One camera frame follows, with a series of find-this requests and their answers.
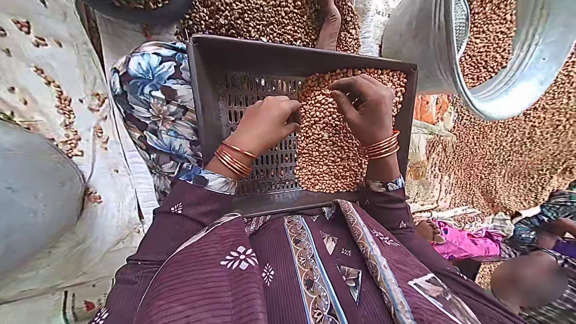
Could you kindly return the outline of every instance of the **perforated metal plate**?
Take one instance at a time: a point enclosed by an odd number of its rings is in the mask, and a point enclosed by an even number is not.
[[[244,111],[266,96],[298,98],[304,78],[252,76],[230,73],[225,76],[224,88],[218,102],[222,117],[223,138],[236,130]],[[259,159],[254,160],[252,173],[238,185],[239,196],[282,193],[302,190],[298,185],[294,167],[298,159],[296,133],[290,134]]]
[[[460,58],[464,53],[470,33],[470,7],[468,6],[468,0],[454,0],[453,24],[456,57]]]

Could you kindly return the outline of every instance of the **orange bangle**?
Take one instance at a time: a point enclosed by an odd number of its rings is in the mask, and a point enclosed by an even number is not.
[[[251,167],[247,167],[242,162],[236,160],[234,157],[228,154],[228,152],[223,150],[221,146],[219,146],[216,150],[216,157],[229,169],[245,178],[247,178],[252,172]]]
[[[379,146],[382,145],[382,144],[388,144],[388,143],[394,141],[394,139],[398,137],[398,134],[400,134],[400,131],[399,131],[399,130],[393,130],[393,131],[392,131],[392,135],[391,135],[390,137],[384,138],[382,141],[380,141],[380,142],[378,142],[378,143],[374,143],[374,144],[372,144],[372,145],[368,145],[368,146],[364,147],[364,149],[366,149],[366,150],[372,150],[372,149],[374,149],[374,148],[379,147]]]
[[[226,143],[226,142],[224,142],[224,141],[222,141],[222,144],[224,144],[224,145],[228,146],[229,148],[231,148],[231,149],[233,149],[233,150],[236,150],[236,151],[238,151],[238,152],[240,152],[240,153],[242,153],[242,154],[246,154],[247,156],[249,156],[249,157],[251,157],[251,158],[253,158],[253,159],[258,159],[258,157],[255,156],[254,154],[252,154],[252,153],[250,153],[250,152],[248,152],[248,151],[245,151],[245,150],[241,150],[240,148],[237,148],[237,147],[234,146],[234,145],[228,144],[228,143]]]
[[[394,140],[386,145],[381,145],[378,148],[374,148],[371,150],[366,150],[366,154],[370,155],[370,154],[374,154],[374,153],[379,153],[379,152],[386,152],[392,148],[395,148],[396,145],[398,145],[398,140]]]
[[[391,155],[391,154],[394,154],[394,153],[398,152],[399,149],[400,149],[400,145],[397,145],[397,146],[396,146],[396,149],[394,149],[394,150],[391,151],[391,152],[388,152],[388,153],[386,153],[386,154],[379,155],[379,156],[368,156],[368,159],[369,159],[369,160],[374,160],[374,159],[379,159],[379,158],[381,158],[381,157],[386,157],[386,156],[389,156],[389,155]]]

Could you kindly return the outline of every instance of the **hand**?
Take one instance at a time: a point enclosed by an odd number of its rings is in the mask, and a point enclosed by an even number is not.
[[[257,101],[244,112],[236,131],[225,142],[260,155],[286,138],[300,131],[300,119],[289,122],[289,116],[299,116],[300,103],[286,96],[269,96]]]
[[[394,92],[390,88],[361,74],[336,80],[328,89],[332,90],[330,95],[338,111],[362,145],[368,146],[392,135]]]

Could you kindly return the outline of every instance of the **embroidered border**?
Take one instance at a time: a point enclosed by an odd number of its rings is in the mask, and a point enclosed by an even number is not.
[[[302,216],[284,217],[308,323],[347,324],[334,288],[318,256],[310,229]]]
[[[334,202],[340,205],[350,232],[364,256],[370,274],[382,291],[384,302],[390,309],[394,322],[396,324],[416,324],[404,293],[398,285],[392,269],[388,266],[388,261],[380,253],[374,237],[370,234],[368,227],[352,203],[341,199],[334,200]]]

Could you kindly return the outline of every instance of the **sleeve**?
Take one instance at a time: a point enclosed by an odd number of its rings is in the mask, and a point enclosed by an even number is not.
[[[450,262],[439,255],[424,238],[416,234],[410,207],[406,203],[404,179],[393,182],[366,180],[360,189],[360,207],[386,228],[396,239],[430,271],[457,271]]]
[[[172,190],[135,254],[126,259],[108,294],[105,323],[132,323],[142,296],[162,264],[184,242],[232,207],[236,181],[193,165],[180,168]]]

